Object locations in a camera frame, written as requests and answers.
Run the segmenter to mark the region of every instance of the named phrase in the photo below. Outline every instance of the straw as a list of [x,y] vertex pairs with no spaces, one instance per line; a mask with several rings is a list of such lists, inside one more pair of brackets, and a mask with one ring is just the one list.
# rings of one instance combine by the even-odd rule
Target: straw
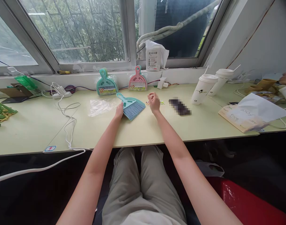
[[[240,64],[240,65],[241,65],[241,64]],[[235,71],[236,69],[238,69],[240,65],[238,65],[238,67],[237,67],[237,68],[235,68],[235,69],[234,69],[234,71]]]
[[207,66],[207,68],[206,68],[206,70],[205,70],[205,73],[204,73],[204,74],[206,74],[206,71],[208,70],[208,67],[209,67],[209,66]]

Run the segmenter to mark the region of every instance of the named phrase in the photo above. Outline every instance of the brush bristles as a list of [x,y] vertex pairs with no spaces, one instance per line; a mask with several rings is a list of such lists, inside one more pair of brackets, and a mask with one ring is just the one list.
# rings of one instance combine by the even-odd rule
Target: brush bristles
[[145,87],[145,82],[131,82],[131,86]]
[[145,107],[138,102],[132,103],[130,106],[126,107],[123,112],[127,118],[133,120]]
[[103,88],[103,89],[114,89],[115,86],[99,86],[99,89]]

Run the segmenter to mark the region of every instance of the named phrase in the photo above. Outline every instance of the window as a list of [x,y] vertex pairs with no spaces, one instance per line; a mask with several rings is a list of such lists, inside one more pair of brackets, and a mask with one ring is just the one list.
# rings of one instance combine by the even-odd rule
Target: window
[[1,17],[0,60],[12,66],[38,65]]
[[21,0],[60,64],[124,61],[117,0]]
[[30,73],[144,69],[149,39],[170,51],[166,67],[201,66],[229,2],[0,0],[0,60]]
[[208,35],[221,0],[134,0],[137,59],[145,64],[145,41],[151,40],[169,50],[168,59],[189,59],[199,66],[211,41]]

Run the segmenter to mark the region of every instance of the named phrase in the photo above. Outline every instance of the windowsill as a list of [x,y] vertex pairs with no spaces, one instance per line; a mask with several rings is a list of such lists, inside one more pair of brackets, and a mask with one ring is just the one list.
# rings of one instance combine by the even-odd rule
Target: windowsill
[[[171,69],[161,69],[160,71],[146,71],[142,70],[142,73],[147,73],[147,82],[152,82],[160,79],[161,77],[166,77],[167,81],[170,83],[198,83],[198,78],[205,72],[205,67],[199,68],[171,68]],[[117,76],[117,85],[119,88],[128,86],[130,77],[135,74],[134,70],[131,71],[110,71],[109,75],[115,74]],[[32,75],[41,81],[51,84],[52,82],[57,82],[61,86],[84,86],[90,89],[96,88],[95,79],[100,77],[98,72],[81,72],[81,73],[71,73],[71,74],[36,74]],[[0,76],[0,88],[5,88],[11,83],[16,83],[17,81],[13,76]],[[36,84],[42,90],[48,90],[48,87],[44,84],[36,82]],[[150,86],[156,85],[157,82],[149,84]]]

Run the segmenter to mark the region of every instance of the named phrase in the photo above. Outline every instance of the glass pane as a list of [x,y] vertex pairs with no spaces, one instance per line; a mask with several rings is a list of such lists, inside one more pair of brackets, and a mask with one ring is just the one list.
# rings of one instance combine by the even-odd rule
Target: glass pane
[[38,65],[0,17],[0,61],[10,66]]
[[124,61],[119,0],[20,0],[60,64]]
[[169,50],[168,58],[196,58],[210,30],[221,0],[134,0],[136,41],[167,26],[175,27],[140,40],[137,59],[145,59],[144,42],[154,41]]

